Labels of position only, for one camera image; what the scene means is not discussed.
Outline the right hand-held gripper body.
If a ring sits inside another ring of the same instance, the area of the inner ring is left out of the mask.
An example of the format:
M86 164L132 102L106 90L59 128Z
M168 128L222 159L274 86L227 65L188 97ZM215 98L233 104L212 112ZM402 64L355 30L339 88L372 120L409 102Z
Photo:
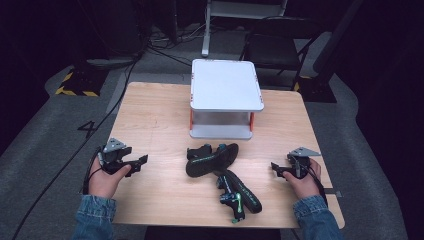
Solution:
M311 156L320 156L320 153L306 147L298 147L290 151L287 154L287 160L292 165L289 172L298 179L304 178L308 174Z

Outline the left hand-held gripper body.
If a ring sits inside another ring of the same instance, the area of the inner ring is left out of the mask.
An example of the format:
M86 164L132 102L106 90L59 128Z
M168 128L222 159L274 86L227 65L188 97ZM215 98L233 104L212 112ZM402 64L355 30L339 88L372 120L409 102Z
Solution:
M131 152L131 147L118 139L110 138L99 151L101 168L110 175L116 173L125 165L122 158Z

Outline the black sandal with green trim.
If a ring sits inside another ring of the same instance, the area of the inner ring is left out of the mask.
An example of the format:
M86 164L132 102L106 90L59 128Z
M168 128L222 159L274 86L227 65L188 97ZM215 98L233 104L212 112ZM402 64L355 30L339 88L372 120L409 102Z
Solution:
M212 151L210 144L187 150L186 173L190 177L200 177L212 172L227 169L236 159L239 146L236 143L220 144Z
M238 223L245 219L244 208L247 208L252 214L262 211L262 204L259 198L234 172L224 170L215 172L215 175L217 176L216 187L223 190L219 201L232 209L233 223Z

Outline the white two-tier shoe rack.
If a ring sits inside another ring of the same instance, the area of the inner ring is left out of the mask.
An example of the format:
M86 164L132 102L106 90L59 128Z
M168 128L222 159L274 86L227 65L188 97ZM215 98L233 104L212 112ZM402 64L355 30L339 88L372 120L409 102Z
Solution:
M254 64L193 60L190 108L191 137L251 139L254 116L264 109Z

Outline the person's right hand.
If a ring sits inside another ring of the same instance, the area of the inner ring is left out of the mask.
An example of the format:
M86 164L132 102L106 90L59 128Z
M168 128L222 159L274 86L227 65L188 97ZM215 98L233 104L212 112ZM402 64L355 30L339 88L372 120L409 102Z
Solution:
M320 190L315 180L321 179L321 166L314 159L311 159L310 167L312 175L308 174L303 179L297 179L289 172L283 173L284 178L289 182L299 199L320 195Z

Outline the person's left hand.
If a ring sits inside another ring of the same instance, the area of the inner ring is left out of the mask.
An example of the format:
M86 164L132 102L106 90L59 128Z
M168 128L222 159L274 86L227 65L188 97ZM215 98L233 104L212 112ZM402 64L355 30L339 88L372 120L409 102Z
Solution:
M117 190L119 182L130 170L131 166L125 165L116 173L110 175L102 170L98 158L95 158L89 173L88 194L106 199L112 199Z

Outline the yellow black striped stand base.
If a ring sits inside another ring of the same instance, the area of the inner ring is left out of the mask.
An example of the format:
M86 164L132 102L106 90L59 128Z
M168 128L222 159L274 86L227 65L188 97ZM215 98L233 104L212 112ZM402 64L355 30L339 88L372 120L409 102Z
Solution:
M108 70L82 71L72 68L56 90L56 95L99 97Z

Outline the black stand with base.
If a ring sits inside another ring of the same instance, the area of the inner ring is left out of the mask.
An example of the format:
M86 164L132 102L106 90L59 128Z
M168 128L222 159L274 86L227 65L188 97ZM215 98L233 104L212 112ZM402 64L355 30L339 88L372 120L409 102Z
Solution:
M299 77L297 91L305 102L336 103L329 81L341 63L343 38L364 0L353 0L313 65L314 77Z

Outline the black folding chair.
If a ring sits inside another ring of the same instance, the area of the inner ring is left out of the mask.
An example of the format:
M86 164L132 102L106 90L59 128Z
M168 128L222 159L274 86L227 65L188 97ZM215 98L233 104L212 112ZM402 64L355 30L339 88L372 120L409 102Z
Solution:
M294 71L291 89L300 78L309 47L323 33L321 24L310 18L269 16L258 20L246 34L240 61L263 69Z

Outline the white metal stand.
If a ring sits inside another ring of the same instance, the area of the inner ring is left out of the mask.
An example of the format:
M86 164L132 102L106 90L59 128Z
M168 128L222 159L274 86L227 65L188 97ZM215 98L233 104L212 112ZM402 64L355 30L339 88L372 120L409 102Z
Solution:
M268 16L283 16L288 0L279 0L278 4L243 3L224 0L207 0L205 8L205 30L201 56L209 55L211 39L211 21L213 17L262 19Z

